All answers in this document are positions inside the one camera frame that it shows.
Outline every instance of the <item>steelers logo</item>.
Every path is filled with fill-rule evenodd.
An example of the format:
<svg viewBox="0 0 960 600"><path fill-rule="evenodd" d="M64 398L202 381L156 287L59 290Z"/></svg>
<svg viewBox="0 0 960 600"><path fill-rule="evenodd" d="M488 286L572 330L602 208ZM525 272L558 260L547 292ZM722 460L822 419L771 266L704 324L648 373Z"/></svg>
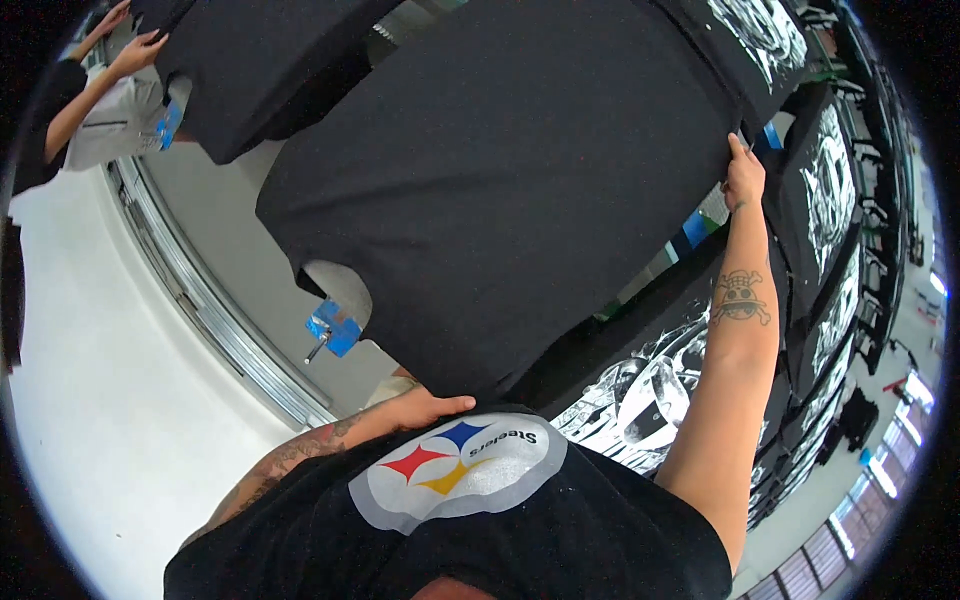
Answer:
<svg viewBox="0 0 960 600"><path fill-rule="evenodd" d="M566 439L534 415L461 417L390 452L349 483L373 527L410 535L431 518L501 513L564 463Z"/></svg>

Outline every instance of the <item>arm tattoo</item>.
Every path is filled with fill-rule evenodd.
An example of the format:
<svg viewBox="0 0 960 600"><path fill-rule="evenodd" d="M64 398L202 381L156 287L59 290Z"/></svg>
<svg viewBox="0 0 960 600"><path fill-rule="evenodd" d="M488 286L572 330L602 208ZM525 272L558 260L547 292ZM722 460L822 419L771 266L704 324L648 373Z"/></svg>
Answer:
<svg viewBox="0 0 960 600"><path fill-rule="evenodd" d="M280 479L283 479L287 473L304 460L316 456L336 454L337 452L346 450L347 445L344 443L343 438L350 429L353 428L353 425L362 419L363 415L364 413L360 412L347 419L338 420L323 427L312 429L297 436L290 442L278 446L273 452L263 457L263 459L227 493L227 497L223 499L213 512L210 521L187 538L180 547L180 550L186 547L191 541L196 540L200 536L220 526L222 523L230 520L238 513L250 508L254 502L275 487L276 484L280 482ZM241 486L250 482L258 482L256 489L249 497L243 499L239 506L234 506L240 495Z"/></svg>
<svg viewBox="0 0 960 600"><path fill-rule="evenodd" d="M770 323L770 313L766 302L756 297L754 286L763 281L759 273L753 271L734 271L728 275L720 275L717 281L716 300L713 305L713 314L710 321L716 325L722 317L730 317L737 321L746 321L754 315L760 317L760 324Z"/></svg>

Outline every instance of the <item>person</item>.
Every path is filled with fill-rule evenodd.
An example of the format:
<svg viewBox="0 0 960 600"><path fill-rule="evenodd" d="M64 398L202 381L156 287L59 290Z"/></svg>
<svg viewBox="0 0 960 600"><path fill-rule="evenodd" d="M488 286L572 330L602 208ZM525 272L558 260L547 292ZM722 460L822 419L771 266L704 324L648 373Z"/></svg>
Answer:
<svg viewBox="0 0 960 600"><path fill-rule="evenodd" d="M82 171L121 156L158 150L163 113L159 82L134 76L151 65L168 36L135 37L106 68L87 73L81 61L130 14L131 0L113 7L50 74L13 176L13 194L50 181L59 170ZM174 141L191 141L177 132Z"/></svg>
<svg viewBox="0 0 960 600"><path fill-rule="evenodd" d="M730 147L703 374L654 481L523 406L417 386L260 460L168 563L165 597L727 598L780 347L765 174Z"/></svg>

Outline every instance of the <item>steelers shirt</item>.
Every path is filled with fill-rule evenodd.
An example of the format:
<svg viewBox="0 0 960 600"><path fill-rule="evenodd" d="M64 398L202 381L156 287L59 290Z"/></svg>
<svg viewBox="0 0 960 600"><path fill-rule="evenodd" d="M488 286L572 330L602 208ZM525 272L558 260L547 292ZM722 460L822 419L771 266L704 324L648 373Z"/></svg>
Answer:
<svg viewBox="0 0 960 600"><path fill-rule="evenodd" d="M679 498L520 406L309 459L168 564L165 597L726 598L727 554Z"/></svg>

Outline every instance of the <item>yellow star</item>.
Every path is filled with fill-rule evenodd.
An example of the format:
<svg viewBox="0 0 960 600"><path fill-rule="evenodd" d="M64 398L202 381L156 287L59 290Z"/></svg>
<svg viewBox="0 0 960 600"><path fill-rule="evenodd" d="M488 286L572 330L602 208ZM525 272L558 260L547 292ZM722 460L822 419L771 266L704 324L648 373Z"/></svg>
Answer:
<svg viewBox="0 0 960 600"><path fill-rule="evenodd" d="M477 461L469 467L464 465L463 461L457 461L457 466L449 473L441 477L440 479L431 479L430 481L424 481L418 483L418 486L425 486L430 488L434 492L440 493L442 495L449 494L453 488L460 483L460 480L467 476L467 473L471 472L474 468L483 465L489 458L485 458L482 461Z"/></svg>

